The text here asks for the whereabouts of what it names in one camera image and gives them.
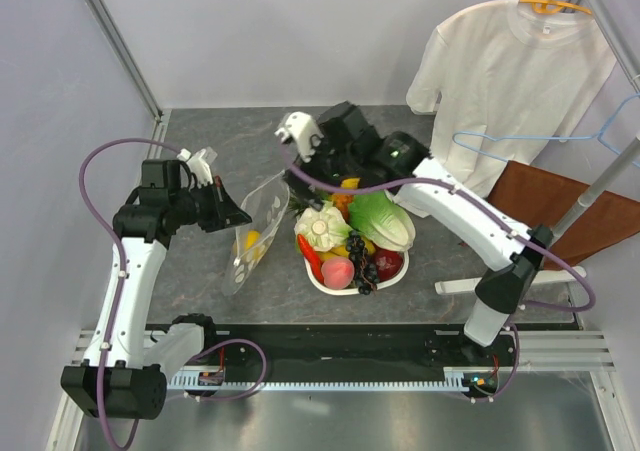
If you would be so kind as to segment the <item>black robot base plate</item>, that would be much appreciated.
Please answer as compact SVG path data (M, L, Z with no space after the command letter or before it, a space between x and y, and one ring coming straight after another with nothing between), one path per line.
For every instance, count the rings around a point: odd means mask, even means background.
M501 332L482 347L469 340L459 325L429 324L229 324L217 332L221 350L185 367L204 367L223 375L240 370L258 386L273 370L293 373L310 368L326 375L352 370L356 377L383 369L462 372L466 392L444 392L483 398L500 385L499 375L516 369L520 343L515 332ZM182 391L203 397L242 391Z

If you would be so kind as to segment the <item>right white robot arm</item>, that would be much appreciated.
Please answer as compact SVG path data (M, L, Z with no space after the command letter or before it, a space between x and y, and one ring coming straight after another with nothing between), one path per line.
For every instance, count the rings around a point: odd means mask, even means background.
M285 181L305 203L319 207L320 192L358 177L360 194L384 191L406 211L434 217L476 252L487 270L475 287L476 301L457 348L469 364L489 358L541 267L550 230L530 228L499 212L460 184L427 146L402 131L380 136L348 101L318 118L289 113L275 135L295 147Z

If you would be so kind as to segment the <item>yellow toy lemon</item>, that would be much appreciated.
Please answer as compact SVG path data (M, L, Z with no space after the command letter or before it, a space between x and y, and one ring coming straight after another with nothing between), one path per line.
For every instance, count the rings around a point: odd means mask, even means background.
M262 238L258 231L250 230L241 250L238 249L238 242L235 242L232 247L232 252L236 254L234 264L246 263L250 268L255 267L266 254L272 241L272 236Z

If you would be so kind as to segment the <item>green toy lettuce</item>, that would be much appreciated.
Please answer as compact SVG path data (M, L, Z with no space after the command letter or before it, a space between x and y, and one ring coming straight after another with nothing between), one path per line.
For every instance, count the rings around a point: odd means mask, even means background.
M413 246L413 221L383 191L356 195L348 210L349 224L378 248L406 252Z

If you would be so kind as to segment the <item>clear dotted zip top bag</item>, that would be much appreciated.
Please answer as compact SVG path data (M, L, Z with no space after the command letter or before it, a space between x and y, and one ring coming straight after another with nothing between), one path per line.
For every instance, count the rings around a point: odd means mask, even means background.
M290 198L283 177L281 171L266 179L241 203L241 209L252 222L234 229L235 240L221 287L225 296L234 295L241 289L273 243Z

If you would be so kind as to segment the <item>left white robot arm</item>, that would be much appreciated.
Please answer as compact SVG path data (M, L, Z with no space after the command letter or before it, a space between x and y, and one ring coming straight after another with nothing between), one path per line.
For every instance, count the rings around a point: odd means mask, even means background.
M159 342L144 345L152 292L181 227L213 233L252 221L228 195L204 151L149 159L141 171L140 185L107 227L116 242L98 324L81 362L61 375L63 390L93 418L152 420L164 406L168 382L185 364L216 359L220 342L204 314L175 318Z

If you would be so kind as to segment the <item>pink toy peach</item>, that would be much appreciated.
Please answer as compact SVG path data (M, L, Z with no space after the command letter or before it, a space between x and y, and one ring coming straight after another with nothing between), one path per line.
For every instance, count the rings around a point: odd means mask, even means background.
M321 267L324 285L332 290L342 290L350 285L355 275L354 264L345 257L333 257Z

